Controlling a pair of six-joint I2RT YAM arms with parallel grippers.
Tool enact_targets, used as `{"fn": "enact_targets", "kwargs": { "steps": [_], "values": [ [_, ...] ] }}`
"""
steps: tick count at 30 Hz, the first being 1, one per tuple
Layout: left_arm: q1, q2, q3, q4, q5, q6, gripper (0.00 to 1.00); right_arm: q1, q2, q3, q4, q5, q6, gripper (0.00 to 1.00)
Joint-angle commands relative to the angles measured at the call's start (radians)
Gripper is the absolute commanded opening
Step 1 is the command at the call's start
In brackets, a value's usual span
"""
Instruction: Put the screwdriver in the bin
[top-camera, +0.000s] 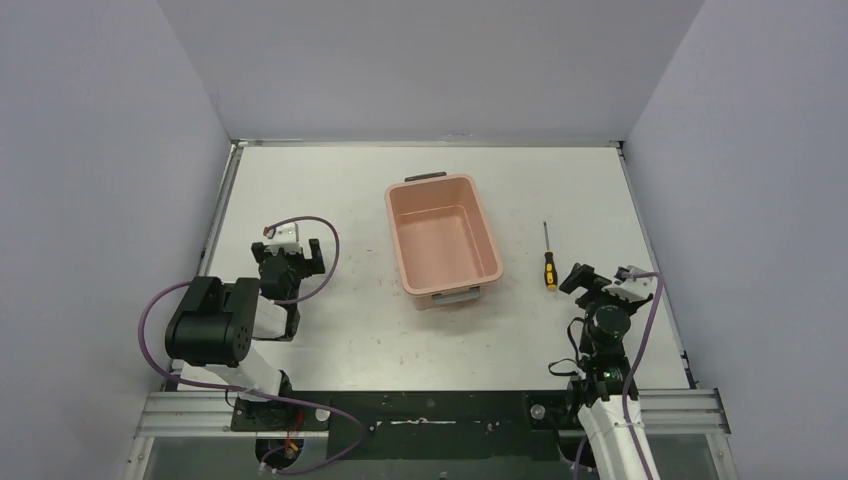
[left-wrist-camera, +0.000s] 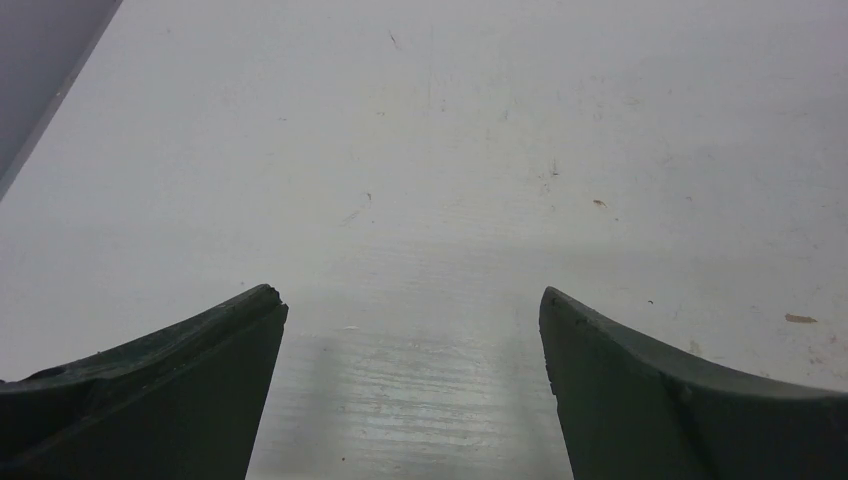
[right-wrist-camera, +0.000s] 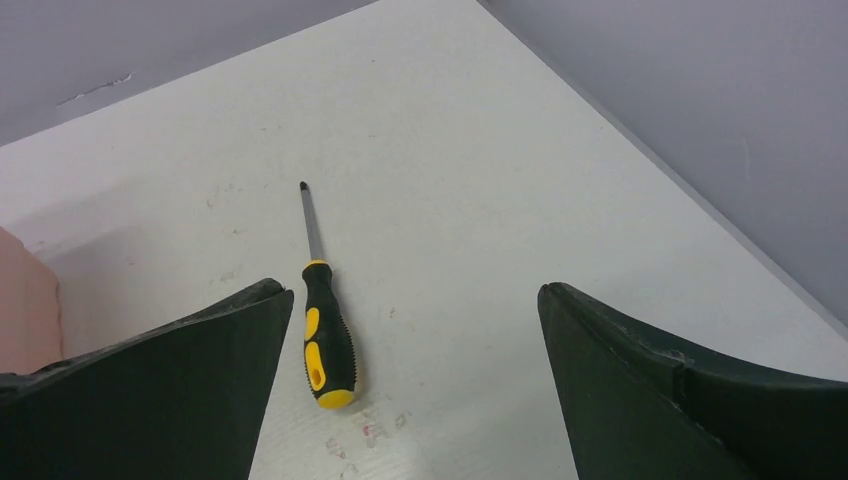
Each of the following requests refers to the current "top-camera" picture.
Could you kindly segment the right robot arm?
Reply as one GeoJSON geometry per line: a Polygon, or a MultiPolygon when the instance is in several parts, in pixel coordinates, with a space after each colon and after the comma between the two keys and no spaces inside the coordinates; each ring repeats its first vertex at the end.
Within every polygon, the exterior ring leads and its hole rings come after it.
{"type": "Polygon", "coordinates": [[[620,267],[610,279],[576,263],[558,290],[583,293],[580,337],[568,338],[573,394],[563,401],[565,419],[584,430],[571,475],[593,471],[601,479],[658,479],[642,419],[635,373],[642,363],[664,289],[662,276],[635,266],[620,267]]]}

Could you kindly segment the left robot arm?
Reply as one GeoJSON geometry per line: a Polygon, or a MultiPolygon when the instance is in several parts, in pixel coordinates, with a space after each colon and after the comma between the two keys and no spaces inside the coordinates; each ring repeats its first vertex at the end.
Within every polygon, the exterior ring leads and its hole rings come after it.
{"type": "Polygon", "coordinates": [[[189,284],[165,331],[168,355],[203,368],[237,389],[240,398],[259,402],[257,417],[273,431],[289,428],[297,404],[287,374],[272,366],[255,340],[289,342],[301,315],[297,299],[302,282],[326,273],[320,241],[296,238],[255,242],[251,253],[258,276],[225,283],[198,276],[189,284]]]}

